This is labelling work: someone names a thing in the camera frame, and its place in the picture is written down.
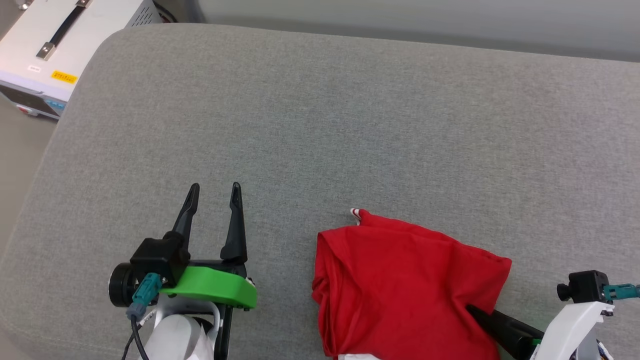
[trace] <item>black knob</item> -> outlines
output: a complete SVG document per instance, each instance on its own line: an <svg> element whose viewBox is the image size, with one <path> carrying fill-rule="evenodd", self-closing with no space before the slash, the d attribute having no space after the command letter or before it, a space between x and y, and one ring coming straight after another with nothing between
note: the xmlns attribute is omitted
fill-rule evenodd
<svg viewBox="0 0 640 360"><path fill-rule="evenodd" d="M116 266L109 279L109 299L116 307L128 307L133 302L136 292L135 278L131 272L130 263Z"/></svg>
<svg viewBox="0 0 640 360"><path fill-rule="evenodd" d="M566 284L558 284L556 287L558 297L562 301L568 301L571 298L571 288Z"/></svg>

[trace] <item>red t-shirt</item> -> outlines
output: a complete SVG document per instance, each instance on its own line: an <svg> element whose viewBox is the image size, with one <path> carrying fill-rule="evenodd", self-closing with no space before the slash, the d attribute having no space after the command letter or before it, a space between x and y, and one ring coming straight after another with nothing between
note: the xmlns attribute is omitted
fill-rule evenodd
<svg viewBox="0 0 640 360"><path fill-rule="evenodd" d="M445 234L352 211L360 225L318 234L313 299L327 356L498 360L467 313L493 311L511 260Z"/></svg>

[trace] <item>gray wall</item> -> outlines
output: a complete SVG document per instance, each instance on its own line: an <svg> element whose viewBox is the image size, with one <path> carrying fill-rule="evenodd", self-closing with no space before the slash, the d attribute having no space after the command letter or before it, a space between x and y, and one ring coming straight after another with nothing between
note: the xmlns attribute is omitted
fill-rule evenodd
<svg viewBox="0 0 640 360"><path fill-rule="evenodd" d="M638 0L199 0L204 21L640 61Z"/></svg>

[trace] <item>gray sofa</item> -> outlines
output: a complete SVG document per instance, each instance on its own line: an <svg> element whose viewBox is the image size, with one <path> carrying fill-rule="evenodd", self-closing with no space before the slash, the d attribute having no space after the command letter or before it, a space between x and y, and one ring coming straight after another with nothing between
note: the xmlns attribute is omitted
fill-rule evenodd
<svg viewBox="0 0 640 360"><path fill-rule="evenodd" d="M2 257L0 323L34 360L118 359L130 331L107 295L114 266L169 229L193 182L191 253L216 258L239 181L259 302L234 316L230 360L324 358L316 233L353 224L351 207L511 258L497 308L544 329L570 272L640 282L639 86L637 63L119 32L82 75ZM598 326L617 360L637 355L639 311L622 302Z"/></svg>

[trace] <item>yellow label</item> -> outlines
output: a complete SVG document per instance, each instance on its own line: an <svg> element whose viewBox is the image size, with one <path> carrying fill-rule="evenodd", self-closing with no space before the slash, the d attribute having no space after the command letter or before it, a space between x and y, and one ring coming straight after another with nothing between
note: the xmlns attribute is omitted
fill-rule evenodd
<svg viewBox="0 0 640 360"><path fill-rule="evenodd" d="M78 80L77 76L69 75L62 71L57 71L57 70L54 71L53 74L51 74L51 77L54 79L58 79L60 81L64 81L66 83L70 83L70 84L75 84L76 81Z"/></svg>

